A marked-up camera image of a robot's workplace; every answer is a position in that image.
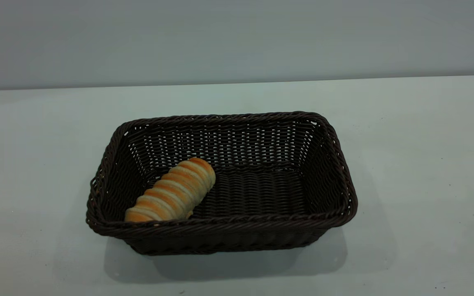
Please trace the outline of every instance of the rectangular basket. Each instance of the rectangular basket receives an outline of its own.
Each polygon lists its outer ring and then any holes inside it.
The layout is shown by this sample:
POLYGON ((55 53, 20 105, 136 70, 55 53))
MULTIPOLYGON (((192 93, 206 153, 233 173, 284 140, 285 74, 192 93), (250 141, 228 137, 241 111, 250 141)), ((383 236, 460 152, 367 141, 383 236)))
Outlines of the rectangular basket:
POLYGON ((319 114, 173 116, 118 127, 91 181, 86 221, 141 254, 289 249, 347 223, 357 204, 335 130, 319 114), (217 177, 190 219, 123 221, 144 190, 190 157, 217 177))

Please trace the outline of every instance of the white backdrop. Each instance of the white backdrop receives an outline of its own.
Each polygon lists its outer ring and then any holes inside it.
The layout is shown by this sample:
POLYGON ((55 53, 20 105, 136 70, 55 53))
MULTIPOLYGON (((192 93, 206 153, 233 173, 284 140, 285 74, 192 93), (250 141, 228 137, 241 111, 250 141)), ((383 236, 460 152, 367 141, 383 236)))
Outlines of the white backdrop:
POLYGON ((470 0, 0 0, 0 88, 458 74, 470 0))
POLYGON ((0 91, 0 296, 126 292, 473 296, 474 76, 0 91), (316 243, 143 257, 85 224, 121 123, 297 109, 334 126, 359 199, 316 243))

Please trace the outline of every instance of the white table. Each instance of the white table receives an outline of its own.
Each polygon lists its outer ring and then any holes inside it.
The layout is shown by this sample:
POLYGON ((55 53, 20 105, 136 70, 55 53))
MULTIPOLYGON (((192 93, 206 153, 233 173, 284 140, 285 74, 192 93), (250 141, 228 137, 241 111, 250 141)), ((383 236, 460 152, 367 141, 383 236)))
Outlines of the white table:
POLYGON ((474 76, 0 91, 0 295, 472 295, 474 76), (143 257, 85 224, 117 126, 314 111, 357 216, 304 249, 143 257))

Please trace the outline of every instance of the golden brown crust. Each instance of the golden brown crust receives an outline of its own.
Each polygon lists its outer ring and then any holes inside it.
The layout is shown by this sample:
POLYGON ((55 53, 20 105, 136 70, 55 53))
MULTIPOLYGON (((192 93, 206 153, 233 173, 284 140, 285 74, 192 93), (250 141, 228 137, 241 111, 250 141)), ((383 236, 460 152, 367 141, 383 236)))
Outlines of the golden brown crust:
POLYGON ((213 187, 216 176, 209 163, 194 157, 180 162, 137 199, 125 212, 129 222, 188 219, 213 187))

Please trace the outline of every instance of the basket bottom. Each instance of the basket bottom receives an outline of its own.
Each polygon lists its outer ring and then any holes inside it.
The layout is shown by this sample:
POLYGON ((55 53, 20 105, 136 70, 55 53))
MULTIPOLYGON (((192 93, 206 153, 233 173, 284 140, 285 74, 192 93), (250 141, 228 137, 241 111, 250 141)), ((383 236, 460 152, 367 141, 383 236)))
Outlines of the basket bottom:
POLYGON ((215 186, 191 218, 265 214, 308 214, 297 172, 218 172, 215 186))

